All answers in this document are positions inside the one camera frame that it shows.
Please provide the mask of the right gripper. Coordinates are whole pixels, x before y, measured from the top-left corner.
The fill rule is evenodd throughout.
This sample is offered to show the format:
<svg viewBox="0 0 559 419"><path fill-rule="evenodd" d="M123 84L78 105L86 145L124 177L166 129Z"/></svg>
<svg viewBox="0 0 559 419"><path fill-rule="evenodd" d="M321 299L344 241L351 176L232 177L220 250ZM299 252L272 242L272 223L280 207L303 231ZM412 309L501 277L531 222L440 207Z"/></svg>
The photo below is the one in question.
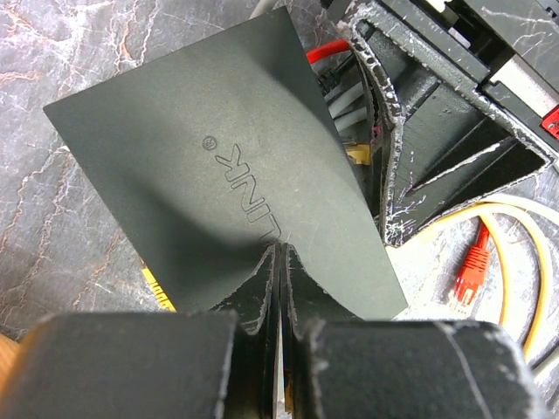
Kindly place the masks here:
<svg viewBox="0 0 559 419"><path fill-rule="evenodd" d="M556 1L382 1L475 90L558 149ZM551 165L533 135L441 84L410 107L391 149L379 229L399 247L429 224Z"/></svg>

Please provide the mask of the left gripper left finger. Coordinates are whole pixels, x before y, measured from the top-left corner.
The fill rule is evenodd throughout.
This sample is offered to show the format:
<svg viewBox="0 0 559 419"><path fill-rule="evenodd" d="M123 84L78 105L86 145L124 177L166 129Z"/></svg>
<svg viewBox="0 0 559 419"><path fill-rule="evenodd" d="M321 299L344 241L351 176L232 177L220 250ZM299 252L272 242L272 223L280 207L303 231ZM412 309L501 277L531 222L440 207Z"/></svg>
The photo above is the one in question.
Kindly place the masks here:
<svg viewBox="0 0 559 419"><path fill-rule="evenodd" d="M206 313L70 313L23 341L4 418L270 418L278 259Z"/></svg>

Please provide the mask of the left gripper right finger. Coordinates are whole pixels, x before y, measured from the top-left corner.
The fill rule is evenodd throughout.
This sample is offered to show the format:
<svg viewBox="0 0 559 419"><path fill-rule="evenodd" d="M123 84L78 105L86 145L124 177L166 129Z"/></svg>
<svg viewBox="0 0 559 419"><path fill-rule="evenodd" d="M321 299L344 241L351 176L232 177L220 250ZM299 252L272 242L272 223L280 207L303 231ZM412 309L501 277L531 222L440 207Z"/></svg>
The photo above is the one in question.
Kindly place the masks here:
<svg viewBox="0 0 559 419"><path fill-rule="evenodd" d="M367 321L282 250L286 410L294 418L547 418L520 346L475 320Z"/></svg>

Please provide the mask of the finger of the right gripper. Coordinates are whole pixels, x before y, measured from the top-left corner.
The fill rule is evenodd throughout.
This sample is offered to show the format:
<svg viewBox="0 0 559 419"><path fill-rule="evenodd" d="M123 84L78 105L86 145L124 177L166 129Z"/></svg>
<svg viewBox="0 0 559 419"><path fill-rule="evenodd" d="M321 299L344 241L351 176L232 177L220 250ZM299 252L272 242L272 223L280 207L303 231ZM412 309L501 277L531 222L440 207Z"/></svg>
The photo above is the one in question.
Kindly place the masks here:
<svg viewBox="0 0 559 419"><path fill-rule="evenodd" d="M376 225L400 227L396 178L402 154L402 103L396 81L402 74L402 53L366 20L342 20L336 29L349 42L364 93L371 163L358 171L359 182Z"/></svg>

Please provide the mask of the black network switch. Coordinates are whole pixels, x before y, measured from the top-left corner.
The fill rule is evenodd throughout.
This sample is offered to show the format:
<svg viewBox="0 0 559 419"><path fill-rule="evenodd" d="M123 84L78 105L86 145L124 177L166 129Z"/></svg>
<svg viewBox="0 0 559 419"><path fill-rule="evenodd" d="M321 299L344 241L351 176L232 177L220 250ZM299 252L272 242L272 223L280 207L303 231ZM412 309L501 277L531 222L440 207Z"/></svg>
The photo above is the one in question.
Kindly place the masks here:
<svg viewBox="0 0 559 419"><path fill-rule="evenodd" d="M406 308L287 10L44 111L176 310L216 306L278 243L357 316Z"/></svg>

